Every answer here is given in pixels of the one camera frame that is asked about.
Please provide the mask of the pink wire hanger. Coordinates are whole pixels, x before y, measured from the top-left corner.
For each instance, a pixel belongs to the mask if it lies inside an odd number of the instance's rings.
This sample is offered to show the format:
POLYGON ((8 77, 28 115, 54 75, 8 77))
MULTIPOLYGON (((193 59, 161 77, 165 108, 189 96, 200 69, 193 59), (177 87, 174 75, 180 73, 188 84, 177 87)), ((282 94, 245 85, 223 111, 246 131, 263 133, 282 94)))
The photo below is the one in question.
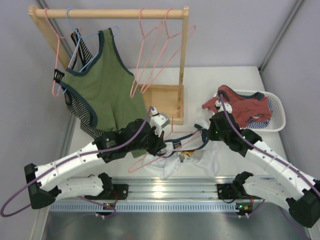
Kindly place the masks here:
POLYGON ((131 165, 128 169, 128 173, 134 173, 137 172, 140 169, 145 168, 146 166, 150 166, 151 164, 153 164, 154 162, 164 159, 165 157, 168 157, 171 153, 175 153, 175 152, 179 152, 182 150, 182 147, 186 146, 187 144, 193 142, 194 140, 200 138, 202 136, 202 130, 196 129, 195 131, 175 131, 174 130, 174 117, 180 113, 181 110, 178 109, 176 110, 170 118, 170 132, 168 135, 166 135, 164 137, 164 139, 166 140, 168 137, 170 137, 172 134, 189 134, 189 137, 186 138, 186 141, 183 142, 183 140, 179 140, 179 142, 181 142, 180 145, 178 145, 177 143, 173 143, 172 144, 172 148, 170 148, 168 151, 166 151, 165 153, 162 153, 160 156, 156 155, 153 156, 149 153, 146 153, 141 159, 137 160, 133 165, 131 165))

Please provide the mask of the white graphic tank top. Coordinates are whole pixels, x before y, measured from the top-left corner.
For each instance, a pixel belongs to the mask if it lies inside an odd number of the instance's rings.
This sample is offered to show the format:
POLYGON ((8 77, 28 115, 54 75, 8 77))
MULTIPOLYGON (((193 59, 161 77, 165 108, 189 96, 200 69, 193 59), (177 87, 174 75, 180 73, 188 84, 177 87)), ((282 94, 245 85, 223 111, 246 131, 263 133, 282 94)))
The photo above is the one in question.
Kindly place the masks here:
MULTIPOLYGON (((190 131, 193 132, 196 129, 202 130, 200 138, 182 147, 181 151, 171 153, 169 156, 144 167, 144 169, 160 179, 167 179, 182 166, 190 165, 192 167, 202 168, 206 175, 214 177, 219 170, 219 165, 216 160, 217 144, 209 140, 209 126, 208 120, 203 118, 197 119, 193 125, 193 129, 190 131)), ((185 142, 189 136, 187 133, 173 133, 164 140, 166 148, 159 151, 155 156, 160 156, 165 153, 173 147, 173 144, 180 145, 181 142, 179 140, 185 142)))

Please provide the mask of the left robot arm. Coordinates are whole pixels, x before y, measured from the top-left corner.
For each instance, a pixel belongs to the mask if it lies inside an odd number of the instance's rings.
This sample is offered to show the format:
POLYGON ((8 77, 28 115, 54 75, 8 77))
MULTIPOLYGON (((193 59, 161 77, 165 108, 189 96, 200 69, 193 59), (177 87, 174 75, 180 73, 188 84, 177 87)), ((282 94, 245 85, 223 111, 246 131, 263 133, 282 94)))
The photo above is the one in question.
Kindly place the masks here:
POLYGON ((119 131, 107 131, 80 150, 44 165, 30 163, 24 167, 31 208, 42 209, 55 201, 86 197, 103 200, 114 192, 111 177, 75 176, 84 170, 124 158, 127 153, 147 151, 156 155, 166 147, 163 128, 169 120, 157 115, 149 122, 136 119, 119 131))

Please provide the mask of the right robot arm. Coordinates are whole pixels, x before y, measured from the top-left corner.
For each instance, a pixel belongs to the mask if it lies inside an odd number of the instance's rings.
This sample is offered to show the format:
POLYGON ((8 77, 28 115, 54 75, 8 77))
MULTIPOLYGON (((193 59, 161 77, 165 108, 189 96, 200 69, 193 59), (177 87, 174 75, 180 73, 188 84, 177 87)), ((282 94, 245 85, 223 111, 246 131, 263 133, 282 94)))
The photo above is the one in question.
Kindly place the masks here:
POLYGON ((251 195, 271 202, 286 210, 301 226, 312 228, 320 219, 320 181, 276 154, 253 130, 240 129, 232 114, 218 112, 209 121, 211 141, 225 143, 271 177, 242 172, 232 182, 234 194, 242 199, 251 195))

